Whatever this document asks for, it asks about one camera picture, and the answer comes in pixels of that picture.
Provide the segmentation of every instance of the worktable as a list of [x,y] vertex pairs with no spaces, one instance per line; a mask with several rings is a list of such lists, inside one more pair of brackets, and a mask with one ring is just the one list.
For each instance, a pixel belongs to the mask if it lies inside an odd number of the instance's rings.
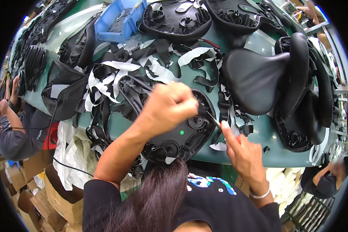
[[[46,48],[46,67],[44,72],[38,79],[37,87],[35,92],[26,91],[25,95],[22,97],[27,103],[33,105],[37,109],[42,110],[43,112],[49,114],[45,105],[43,104],[41,98],[41,92],[46,86],[47,72],[50,68],[50,65],[53,60],[57,59],[57,52],[62,42],[71,35],[77,28],[83,25],[83,23],[93,16],[95,13],[99,12],[103,5],[101,4],[102,0],[79,0],[63,21],[58,23],[54,28],[53,32],[49,36],[49,39],[46,43],[41,44],[40,46]],[[225,39],[222,36],[222,32],[215,29],[215,24],[212,23],[211,28],[204,36],[205,39],[208,39],[220,47],[221,53],[227,53],[229,48]],[[142,34],[141,42],[144,43],[147,40],[153,39],[147,34]],[[250,49],[254,52],[257,52],[264,56],[274,55],[274,44],[275,40],[278,39],[276,35],[267,35],[266,33],[258,30],[250,35],[246,41],[245,48]],[[107,51],[108,48],[102,49],[93,56],[93,60],[98,59],[102,54]],[[169,70],[173,72],[175,76],[178,74],[178,56],[172,55],[171,61],[173,64],[169,67]],[[208,73],[212,74],[210,66],[207,66]],[[191,88],[197,88],[207,94],[211,100],[214,109],[216,111],[217,117],[219,117],[218,109],[218,86],[215,86],[214,90],[211,93],[207,93],[204,86],[195,83],[193,80],[197,75],[204,75],[203,71],[192,70],[188,65],[182,67],[183,77],[181,81]],[[278,131],[274,119],[268,115],[260,115],[251,117],[255,120],[253,122],[254,132],[249,134],[248,139],[251,142],[260,143],[262,148],[268,146],[270,151],[263,153],[263,165],[265,167],[307,167],[311,166],[308,157],[310,151],[303,153],[293,153],[288,151],[285,146],[280,141],[278,136]],[[80,128],[87,128],[90,125],[90,113],[86,112],[80,115],[79,124]],[[236,116],[235,118],[237,124],[243,124],[243,120]],[[72,124],[72,119],[67,120],[67,123]],[[113,112],[108,121],[108,128],[110,132],[111,139],[116,139],[120,136],[130,125],[131,121],[124,118],[121,113]],[[221,164],[230,164],[225,151],[216,151],[209,147],[210,141],[213,136],[207,141],[207,143],[201,148],[201,150],[193,157],[195,160],[208,161],[213,163]],[[224,137],[221,135],[218,139],[218,142],[224,142]]]

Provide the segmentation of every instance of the red wire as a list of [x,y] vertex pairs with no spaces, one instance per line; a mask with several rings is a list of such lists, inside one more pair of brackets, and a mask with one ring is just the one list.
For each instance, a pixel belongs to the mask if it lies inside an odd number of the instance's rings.
[[207,44],[212,45],[214,48],[220,49],[220,47],[219,47],[218,45],[214,44],[214,43],[211,42],[210,40],[207,40],[207,39],[204,39],[204,38],[199,39],[199,41],[201,41],[201,40],[204,41],[204,42],[207,43]]

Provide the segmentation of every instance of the woman's hand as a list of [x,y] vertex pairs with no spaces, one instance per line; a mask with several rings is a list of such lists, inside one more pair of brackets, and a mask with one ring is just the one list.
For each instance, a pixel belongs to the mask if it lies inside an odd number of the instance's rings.
[[12,95],[17,95],[18,83],[19,83],[19,77],[17,76],[13,80]]
[[7,88],[10,87],[10,79],[9,78],[7,78],[7,80],[6,80],[6,85],[7,85]]
[[240,134],[235,137],[226,121],[222,121],[222,131],[226,138],[227,155],[241,178],[249,184],[254,195],[267,193],[269,184],[262,162],[262,146],[249,142]]
[[156,84],[134,125],[148,140],[168,132],[187,118],[197,115],[199,102],[181,82]]
[[5,115],[5,114],[8,113],[8,110],[10,110],[10,107],[9,107],[9,104],[8,104],[7,100],[2,99],[0,101],[0,113],[2,115]]

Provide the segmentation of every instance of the dark hair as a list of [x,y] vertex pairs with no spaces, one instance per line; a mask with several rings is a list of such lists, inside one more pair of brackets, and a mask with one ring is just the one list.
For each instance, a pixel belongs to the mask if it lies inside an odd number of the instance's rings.
[[345,176],[343,176],[343,180],[345,180],[348,176],[348,156],[345,156],[343,159],[344,159],[344,166],[345,166],[345,170],[344,170]]
[[157,167],[113,212],[107,232],[169,232],[187,192],[188,169],[182,159]]

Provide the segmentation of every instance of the black cable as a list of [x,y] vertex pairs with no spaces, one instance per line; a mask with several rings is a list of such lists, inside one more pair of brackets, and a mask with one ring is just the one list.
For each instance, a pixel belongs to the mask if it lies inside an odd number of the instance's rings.
[[[53,123],[54,115],[55,115],[55,112],[56,112],[56,110],[57,110],[57,107],[58,107],[58,103],[56,102],[56,107],[55,107],[54,113],[53,113],[53,115],[52,115],[52,117],[51,117],[51,121],[50,121],[49,127],[51,127],[51,124]],[[50,141],[50,130],[48,131],[48,139],[47,139],[47,143],[48,143],[47,148],[48,148],[48,152],[49,152],[49,154],[50,154],[50,150],[49,150],[49,141]],[[55,160],[57,163],[59,163],[59,164],[62,165],[62,166],[65,166],[65,167],[68,167],[68,168],[70,168],[70,169],[74,169],[74,170],[80,171],[80,172],[82,172],[82,173],[88,174],[88,175],[91,176],[91,177],[94,177],[92,174],[90,174],[90,173],[88,173],[88,172],[86,172],[86,171],[83,171],[83,170],[77,169],[77,168],[75,168],[75,167],[71,167],[71,166],[62,164],[62,163],[59,162],[56,158],[54,158],[54,156],[53,156],[53,160]]]
[[49,128],[49,127],[44,127],[42,129],[40,129],[40,128],[33,128],[33,127],[0,127],[0,129],[7,129],[7,128],[45,130],[46,128]]

